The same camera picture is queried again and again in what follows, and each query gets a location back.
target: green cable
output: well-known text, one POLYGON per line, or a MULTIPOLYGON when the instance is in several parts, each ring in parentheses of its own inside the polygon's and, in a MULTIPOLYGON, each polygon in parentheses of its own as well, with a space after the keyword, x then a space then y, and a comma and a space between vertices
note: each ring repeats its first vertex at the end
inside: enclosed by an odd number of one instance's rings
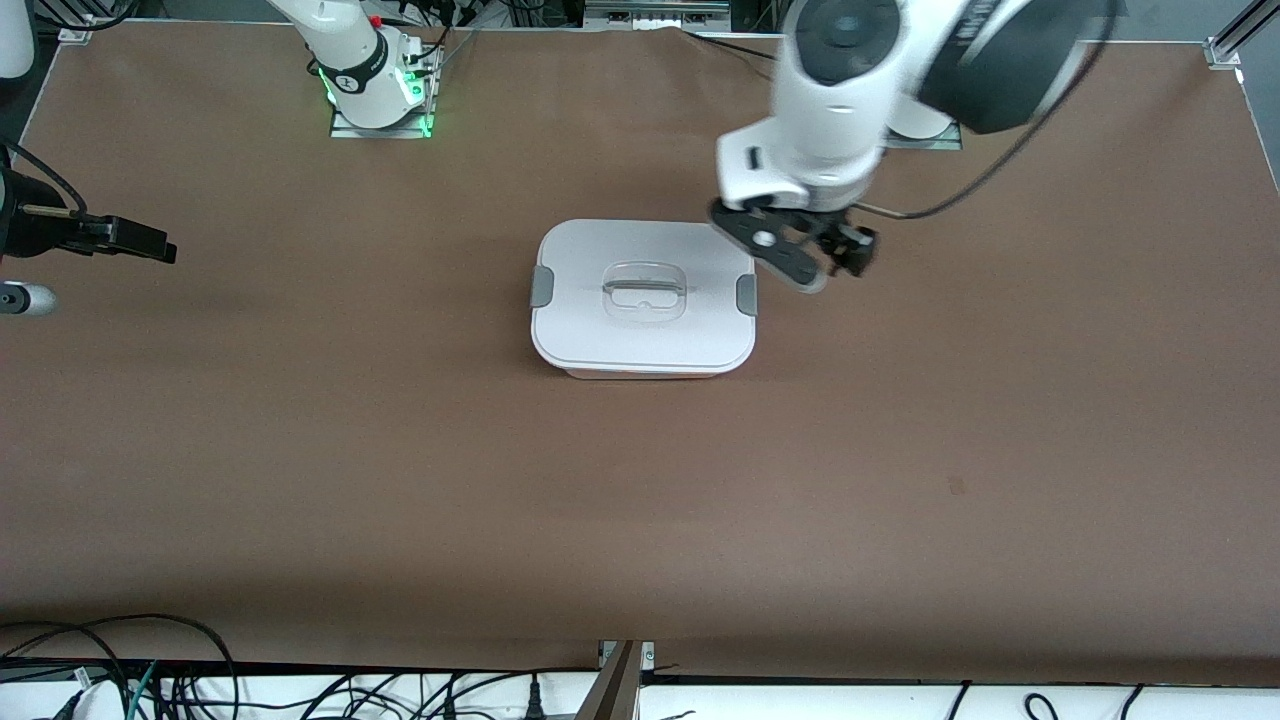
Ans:
POLYGON ((129 700, 129 711, 124 714, 124 720, 133 720, 133 716, 138 714, 138 702, 142 701, 142 691, 147 687, 147 682, 151 680, 151 673, 156 671, 157 662, 160 661, 152 660, 151 666, 142 674, 142 680, 138 682, 138 689, 134 691, 133 698, 129 700))

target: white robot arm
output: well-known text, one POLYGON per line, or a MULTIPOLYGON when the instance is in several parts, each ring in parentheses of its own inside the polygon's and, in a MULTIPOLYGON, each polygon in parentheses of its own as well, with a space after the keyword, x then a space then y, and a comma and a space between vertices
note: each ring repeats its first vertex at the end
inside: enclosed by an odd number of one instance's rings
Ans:
POLYGON ((383 128, 424 102, 417 37, 375 27, 360 0, 268 1, 302 35, 334 105, 352 124, 383 128))
POLYGON ((36 61, 36 36, 27 0, 0 0, 0 81, 18 79, 36 61))
POLYGON ((1080 0, 797 0, 771 115, 717 143, 713 225, 804 292, 827 275, 788 228, 835 270, 861 274, 876 233, 845 215, 888 129, 932 136, 955 118, 988 133, 1041 117, 1075 76, 1092 10, 1080 0))

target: plastic container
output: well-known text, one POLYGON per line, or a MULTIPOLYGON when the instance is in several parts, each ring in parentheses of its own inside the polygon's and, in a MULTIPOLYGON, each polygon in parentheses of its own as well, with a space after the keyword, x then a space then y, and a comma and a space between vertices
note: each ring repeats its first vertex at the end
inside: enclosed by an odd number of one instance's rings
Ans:
POLYGON ((755 347, 755 263, 700 223, 561 223, 530 305, 538 354, 582 379, 707 378, 755 347))

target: table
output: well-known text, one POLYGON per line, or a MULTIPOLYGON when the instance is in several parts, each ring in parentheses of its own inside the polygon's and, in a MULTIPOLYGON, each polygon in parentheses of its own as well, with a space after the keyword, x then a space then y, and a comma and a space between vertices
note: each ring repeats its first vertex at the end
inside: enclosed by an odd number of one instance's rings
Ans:
MULTIPOLYGON (((972 200, 873 223, 864 279, 765 278, 750 360, 659 384, 538 359, 538 242, 703 218, 767 64, 485 32, 435 137, 337 141, 306 60, 253 24, 61 50, 28 146, 179 260, 4 265, 63 304, 0 325, 5 616, 183 612, 261 661, 1274 680, 1280 201, 1197 46, 1111 49, 972 200)), ((892 151, 869 200, 1010 140, 892 151)))

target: black cable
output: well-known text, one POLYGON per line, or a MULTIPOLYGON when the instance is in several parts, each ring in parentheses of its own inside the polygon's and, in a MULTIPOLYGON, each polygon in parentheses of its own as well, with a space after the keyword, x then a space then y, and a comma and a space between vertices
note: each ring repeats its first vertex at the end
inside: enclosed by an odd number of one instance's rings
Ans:
POLYGON ((438 37, 435 40, 435 42, 433 42, 430 45, 430 47, 428 47, 426 50, 419 53, 417 55, 410 55, 408 61, 411 64, 412 63, 417 63, 419 60, 425 59, 431 53, 435 53, 436 50, 439 50, 440 46, 444 45, 444 38, 447 38, 449 36, 449 29, 452 29, 451 26, 444 26, 444 31, 440 32, 440 37, 438 37))
POLYGON ((1133 692, 1129 693, 1129 697, 1124 698, 1124 705, 1120 706, 1120 720, 1129 720, 1129 708, 1133 706, 1133 701, 1138 700, 1138 693, 1140 693, 1144 687, 1147 685, 1138 683, 1133 687, 1133 692))
POLYGON ((547 6, 547 0, 541 0, 536 5, 527 5, 527 6, 526 5, 517 5, 516 3, 512 3, 511 0, 498 0, 498 3, 502 4, 502 5, 506 5, 508 8, 511 8, 512 10, 541 10, 543 8, 547 6))
POLYGON ((692 33, 692 32, 686 32, 685 35, 687 35, 690 37, 696 37, 698 40, 701 40, 703 42, 709 42, 709 44, 717 45, 719 47, 726 47, 728 50, 735 50, 737 53, 745 53, 748 55, 755 55, 756 58, 764 58, 765 60, 777 60, 777 56, 769 55, 768 53, 760 53, 759 50, 751 50, 750 47, 742 47, 741 45, 733 45, 732 42, 724 42, 722 40, 716 40, 714 37, 704 37, 701 35, 696 35, 696 33, 692 33))
POLYGON ((964 700, 964 694, 969 692, 969 680, 960 683, 960 693, 956 698, 951 701, 951 710, 947 712, 947 720, 956 720, 956 714, 960 712, 960 701, 964 700))
POLYGON ((72 697, 67 698, 61 708, 54 714, 52 720, 72 720, 76 717, 76 707, 79 705, 81 698, 84 697, 84 691, 78 691, 72 697))
MULTIPOLYGON (((198 620, 192 620, 189 618, 183 618, 180 615, 169 615, 166 612, 137 612, 137 614, 133 614, 133 615, 114 615, 111 618, 101 618, 101 619, 97 619, 97 620, 90 620, 88 623, 81 623, 78 625, 73 624, 73 623, 56 623, 56 621, 46 621, 46 620, 5 623, 5 624, 0 624, 0 630, 5 630, 5 629, 9 629, 9 628, 17 628, 17 626, 50 626, 50 625, 60 628, 60 629, 58 629, 58 630, 50 630, 50 632, 47 632, 47 633, 45 633, 42 635, 37 635, 37 637, 35 637, 35 638, 32 638, 32 639, 29 639, 29 641, 19 644, 19 646, 14 647, 13 650, 9 650, 4 655, 0 655, 0 659, 8 657, 10 655, 13 655, 15 652, 20 652, 23 650, 33 648, 33 647, 38 646, 40 643, 44 643, 45 641, 49 641, 50 638, 55 638, 55 637, 58 637, 60 634, 72 633, 72 632, 79 632, 82 634, 86 634, 87 637, 90 637, 90 639, 97 638, 95 642, 99 644, 99 647, 102 648, 104 652, 108 653, 108 657, 113 661, 114 666, 119 667, 119 659, 115 656, 114 652, 111 652, 110 646, 108 646, 105 642, 102 642, 102 638, 97 637, 95 633, 92 633, 91 630, 88 630, 88 628, 96 628, 99 625, 108 625, 108 624, 111 624, 111 623, 131 623, 131 621, 137 621, 137 620, 164 620, 164 621, 168 621, 168 623, 175 623, 178 625, 186 625, 188 628, 192 628, 192 629, 200 632, 206 638, 209 638, 209 641, 212 642, 214 646, 218 648, 219 655, 223 656, 223 661, 227 662, 227 670, 230 674, 230 682, 232 682, 232 700, 236 702, 236 705, 239 705, 239 678, 238 678, 238 675, 236 673, 236 661, 232 659, 230 651, 227 648, 227 643, 223 642, 221 635, 219 635, 216 632, 214 632, 214 629, 210 628, 209 625, 205 625, 204 623, 201 623, 198 620)), ((127 687, 128 683, 123 682, 124 679, 122 679, 122 684, 120 684, 120 688, 122 688, 120 689, 120 697, 124 701, 125 707, 128 707, 128 687, 127 687)), ((236 706, 233 706, 232 707, 232 720, 237 720, 237 717, 239 717, 239 708, 236 707, 236 706)))
POLYGON ((1027 717, 1029 720, 1044 720, 1034 710, 1032 710, 1032 703, 1037 700, 1043 702, 1044 707, 1048 708, 1050 720, 1057 720, 1057 710, 1053 708, 1053 703, 1039 693, 1030 693, 1023 698, 1023 710, 1027 712, 1027 717))
POLYGON ((40 643, 47 641, 49 638, 54 638, 64 633, 79 633, 87 637, 90 641, 92 641, 93 644, 96 644, 102 651, 102 653, 106 655, 108 662, 110 664, 110 667, 108 669, 108 676, 111 679, 111 682, 115 684, 116 691, 119 691, 120 693, 120 708, 125 714, 128 714, 129 711, 128 675, 124 673, 124 667, 120 665, 120 659, 115 655, 115 651, 113 651, 111 646, 106 644, 106 641, 104 641, 101 635, 99 635, 97 633, 90 630, 84 625, 77 625, 74 623, 58 623, 54 620, 19 620, 15 623, 4 623, 0 624, 0 632, 13 630, 18 628, 49 628, 49 626, 58 629, 49 633, 44 633, 42 635, 37 635, 36 638, 28 639, 23 643, 19 643, 9 648, 4 653, 0 653, 0 660, 12 657, 13 655, 22 652, 23 650, 36 647, 40 643))
MULTIPOLYGON (((166 716, 170 720, 179 720, 177 707, 168 705, 164 700, 164 684, 160 682, 159 673, 152 673, 147 685, 138 688, 138 692, 146 694, 150 688, 154 688, 151 691, 151 710, 155 711, 156 720, 165 720, 166 716)), ((142 707, 138 707, 138 714, 142 714, 142 707)))
MULTIPOLYGON (((489 678, 486 680, 480 680, 479 683, 476 683, 474 685, 467 685, 467 687, 462 688, 461 691, 453 693, 452 697, 456 701, 456 700, 461 698, 462 696, 468 694, 471 692, 475 692, 475 691, 477 691, 477 689, 480 689, 480 688, 483 688, 485 685, 492 685, 494 683, 500 683, 503 680, 509 680, 512 678, 524 678, 525 675, 536 675, 536 674, 545 674, 545 673, 575 673, 575 671, 579 671, 579 670, 581 670, 581 667, 539 667, 536 670, 518 670, 518 671, 515 671, 515 673, 503 673, 502 675, 495 675, 495 676, 489 678)), ((431 702, 433 700, 435 700, 442 692, 444 692, 444 688, 440 688, 439 691, 436 691, 435 694, 433 694, 430 698, 428 698, 428 702, 431 702)), ((444 711, 443 706, 436 707, 429 715, 426 715, 422 720, 434 720, 443 711, 444 711)), ((410 720, 415 720, 416 717, 417 717, 417 715, 415 714, 415 716, 411 717, 410 720)))
POLYGON ((136 13, 138 10, 138 5, 141 5, 141 4, 142 4, 142 0, 131 0, 131 3, 124 8, 123 12, 120 12, 119 15, 116 15, 116 17, 106 20, 106 22, 95 23, 95 24, 91 24, 91 26, 72 24, 72 23, 63 22, 60 19, 47 18, 45 15, 41 15, 40 13, 36 13, 36 19, 40 20, 40 22, 42 22, 42 23, 49 23, 49 24, 51 24, 54 27, 59 27, 59 28, 63 28, 63 29, 72 29, 72 31, 77 31, 77 32, 97 32, 100 29, 113 28, 113 27, 123 23, 124 20, 129 19, 133 15, 133 13, 136 13))
MULTIPOLYGON (((452 701, 452 698, 453 698, 453 683, 456 683, 458 679, 460 679, 460 675, 457 673, 449 675, 449 682, 445 683, 444 685, 442 685, 440 689, 438 689, 434 693, 431 693, 431 697, 424 700, 422 705, 417 708, 416 712, 413 712, 413 715, 410 715, 408 720, 419 720, 419 717, 422 717, 424 716, 422 714, 426 712, 426 708, 433 702, 435 702, 435 698, 440 697, 442 694, 445 696, 445 698, 447 698, 445 700, 445 705, 448 705, 448 702, 452 701)), ((421 685, 421 676, 419 676, 419 688, 421 689, 421 687, 422 687, 421 685)))
POLYGON ((547 720, 547 711, 543 710, 543 685, 538 682, 538 673, 529 679, 529 706, 525 708, 525 720, 547 720))
POLYGON ((394 705, 392 705, 390 702, 388 702, 384 698, 385 698, 385 696, 376 696, 376 697, 374 697, 374 696, 367 696, 366 694, 364 698, 361 698, 360 702, 361 703, 367 702, 367 703, 372 705, 374 707, 380 707, 383 710, 383 712, 392 712, 392 714, 396 715, 396 720, 404 720, 404 715, 399 710, 397 710, 394 705))
POLYGON ((402 703, 402 702, 399 702, 399 701, 396 701, 396 700, 389 698, 387 696, 379 694, 379 692, 378 692, 378 691, 385 688, 387 685, 392 684, 393 682, 396 682, 399 678, 403 678, 403 674, 388 675, 385 680, 383 680, 381 683, 378 683, 376 685, 374 685, 374 689, 371 689, 371 691, 366 691, 364 688, 351 688, 351 692, 361 692, 361 693, 364 693, 364 697, 360 701, 353 701, 351 705, 348 705, 347 710, 344 712, 347 715, 355 715, 356 711, 360 710, 360 706, 365 705, 366 702, 370 702, 372 698, 378 698, 376 701, 374 701, 374 705, 379 705, 380 707, 390 710, 392 712, 396 714, 397 717, 399 717, 401 720, 403 720, 404 716, 401 715, 399 711, 389 707, 388 706, 388 701, 396 702, 397 705, 399 705, 401 707, 403 707, 404 710, 407 710, 410 712, 413 712, 413 708, 410 707, 410 706, 407 706, 407 705, 404 705, 404 703, 402 703))
MULTIPOLYGON (((230 703, 229 702, 218 702, 218 701, 215 701, 215 702, 207 702, 204 698, 201 698, 200 697, 200 691, 196 688, 196 683, 198 680, 200 680, 198 676, 192 675, 192 678, 191 678, 191 680, 189 680, 189 683, 187 685, 188 689, 191 689, 191 698, 193 701, 196 701, 195 706, 200 707, 200 711, 204 712, 205 717, 209 717, 209 720, 219 720, 219 717, 216 715, 214 715, 212 712, 209 711, 209 707, 206 707, 206 705, 207 706, 227 706, 227 705, 230 705, 230 703)), ((179 678, 175 682, 175 687, 179 691, 182 689, 182 678, 179 678)), ((183 700, 186 700, 186 694, 187 694, 186 692, 182 693, 183 700)), ((303 701, 300 705, 306 705, 307 702, 310 702, 310 701, 303 701)), ((182 702, 182 705, 183 705, 183 708, 187 711, 187 719, 188 720, 195 720, 195 712, 191 711, 192 703, 182 702)), ((241 707, 251 707, 251 706, 248 703, 241 703, 241 707)))
POLYGON ((81 193, 72 187, 72 183, 63 178, 63 176, 58 174, 52 168, 46 165, 44 160, 32 155, 29 150, 18 145, 18 141, 10 138, 9 136, 0 135, 0 145, 4 145, 12 150, 14 155, 35 165, 37 170, 44 173, 49 179, 54 181, 54 184, 63 188, 63 192, 65 192, 67 196, 72 199, 72 202, 76 204, 76 210, 79 214, 88 214, 88 205, 84 202, 84 197, 82 197, 81 193))
POLYGON ((307 703, 307 708, 302 711, 302 716, 298 717, 298 720, 310 720, 311 714, 315 712, 321 705, 324 705, 325 698, 328 698, 329 696, 334 694, 338 691, 338 688, 340 688, 343 685, 343 683, 347 683, 348 680, 351 680, 355 676, 356 676, 355 673, 348 673, 348 674, 338 678, 333 683, 329 683, 328 688, 325 688, 324 691, 321 691, 319 696, 316 696, 315 698, 311 700, 311 702, 307 703))
POLYGON ((1057 114, 1057 111, 1062 108, 1062 105, 1065 105, 1066 101, 1070 100, 1071 95, 1075 94, 1075 90, 1080 87, 1080 83, 1084 82, 1084 78, 1087 78, 1089 73, 1093 70, 1094 65, 1098 64, 1098 60, 1102 58, 1102 53, 1103 50, 1106 50, 1107 44, 1111 42, 1111 37, 1115 35, 1116 17, 1119 15, 1119 13, 1120 13, 1120 0, 1111 0, 1111 12, 1107 13, 1107 22, 1106 27, 1103 27, 1102 29, 1102 37, 1098 40, 1097 44, 1094 44, 1093 49, 1089 51, 1089 55, 1080 65, 1080 69, 1075 73, 1075 77, 1073 77, 1071 82, 1068 83, 1066 88, 1062 90, 1062 94, 1059 95, 1057 100, 1055 100, 1053 104, 1050 105, 1048 110, 1046 110, 1043 115, 1036 119, 1036 122, 1033 122, 1030 127, 1027 128, 1027 132, 1024 132, 1021 137, 1015 140, 1014 143, 1010 145, 1009 149, 1005 150, 1005 152, 1000 158, 997 158, 995 163, 992 163, 986 170, 983 170, 977 178, 974 178, 973 182, 960 188, 959 192, 956 192, 951 197, 947 197, 942 202, 925 208, 924 210, 916 210, 913 213, 886 210, 884 208, 877 208, 876 205, 868 205, 865 202, 854 202, 852 206, 859 210, 870 213, 873 215, 879 215, 882 218, 890 218, 893 220, 918 220, 922 218, 929 218, 937 215, 938 213, 942 213, 945 210, 950 210, 951 208, 959 205, 961 201, 966 200, 974 192, 978 192, 978 190, 980 190, 984 184, 987 184, 987 182, 991 181, 991 178, 995 177, 996 173, 1004 169, 1004 167, 1007 165, 1010 160, 1012 160, 1019 152, 1023 151, 1024 147, 1027 147, 1027 145, 1039 133, 1039 131, 1044 128, 1048 120, 1057 114))

